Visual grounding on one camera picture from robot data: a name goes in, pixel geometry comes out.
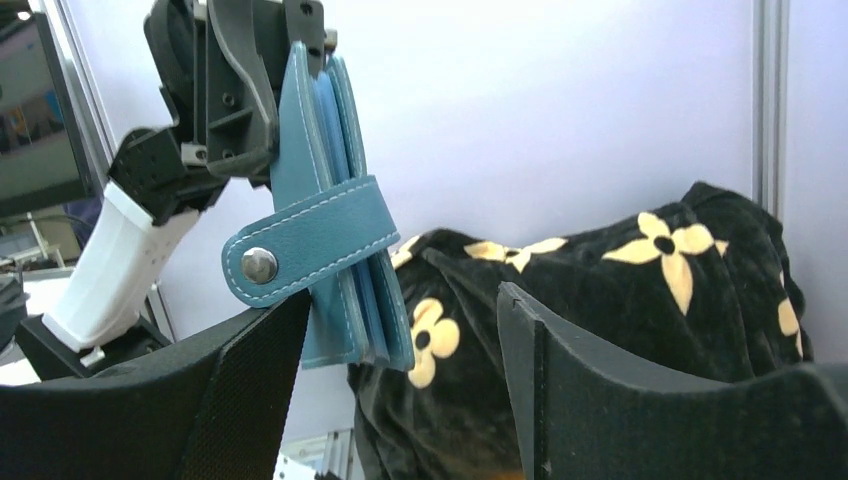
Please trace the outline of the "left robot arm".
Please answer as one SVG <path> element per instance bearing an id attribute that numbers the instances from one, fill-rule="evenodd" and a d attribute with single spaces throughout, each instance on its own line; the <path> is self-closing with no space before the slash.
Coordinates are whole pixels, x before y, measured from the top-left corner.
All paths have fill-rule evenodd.
<path id="1" fill-rule="evenodd" d="M 100 217 L 56 304 L 15 340 L 41 380 L 85 378 L 164 345 L 139 311 L 152 284 L 229 179 L 279 193 L 271 178 L 283 64 L 294 45 L 320 71 L 318 1 L 157 1 L 143 23 L 173 123 L 128 133 Z"/>

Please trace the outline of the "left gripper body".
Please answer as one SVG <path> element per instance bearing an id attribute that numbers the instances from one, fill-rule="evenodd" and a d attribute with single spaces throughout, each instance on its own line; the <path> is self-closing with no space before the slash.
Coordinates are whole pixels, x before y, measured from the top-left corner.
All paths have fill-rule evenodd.
<path id="1" fill-rule="evenodd" d="M 187 166 L 204 166 L 206 148 L 206 20 L 203 1 L 156 0 L 143 22 L 161 79 L 160 93 Z"/>

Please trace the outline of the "blue leather card holder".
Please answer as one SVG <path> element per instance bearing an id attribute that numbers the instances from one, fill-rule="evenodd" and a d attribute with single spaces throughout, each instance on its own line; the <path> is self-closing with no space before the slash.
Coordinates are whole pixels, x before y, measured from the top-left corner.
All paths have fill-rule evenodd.
<path id="1" fill-rule="evenodd" d="M 312 298 L 305 369 L 367 363 L 411 369 L 414 348 L 388 255 L 399 234 L 367 171 L 345 63 L 317 74 L 302 43 L 290 49 L 271 164 L 275 211 L 233 235 L 222 251 L 231 292 L 267 307 L 307 290 Z"/>

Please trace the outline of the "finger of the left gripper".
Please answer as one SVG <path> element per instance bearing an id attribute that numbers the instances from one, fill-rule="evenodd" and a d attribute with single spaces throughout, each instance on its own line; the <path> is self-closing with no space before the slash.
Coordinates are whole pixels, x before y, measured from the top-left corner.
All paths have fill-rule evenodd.
<path id="1" fill-rule="evenodd" d="M 270 80 L 282 80 L 290 47 L 301 42 L 307 51 L 309 74 L 317 77 L 325 64 L 325 47 L 335 49 L 335 31 L 324 26 L 320 1 L 254 1 L 254 37 Z"/>
<path id="2" fill-rule="evenodd" d="M 207 169 L 255 176 L 278 149 L 278 114 L 256 46 L 252 1 L 207 3 Z"/>

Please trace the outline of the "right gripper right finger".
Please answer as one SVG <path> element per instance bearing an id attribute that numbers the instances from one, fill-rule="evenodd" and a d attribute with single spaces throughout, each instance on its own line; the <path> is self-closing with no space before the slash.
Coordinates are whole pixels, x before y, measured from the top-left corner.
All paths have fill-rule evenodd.
<path id="1" fill-rule="evenodd" d="M 634 355 L 517 285 L 498 330 L 529 479 L 843 479 L 847 368 L 726 384 Z"/>

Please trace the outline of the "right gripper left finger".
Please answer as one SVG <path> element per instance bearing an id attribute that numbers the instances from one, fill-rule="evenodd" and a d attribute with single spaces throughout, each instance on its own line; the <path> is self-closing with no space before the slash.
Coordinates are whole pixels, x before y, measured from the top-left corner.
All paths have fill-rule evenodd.
<path id="1" fill-rule="evenodd" d="M 89 378 L 1 390 L 5 479 L 270 479 L 311 298 L 298 292 Z"/>

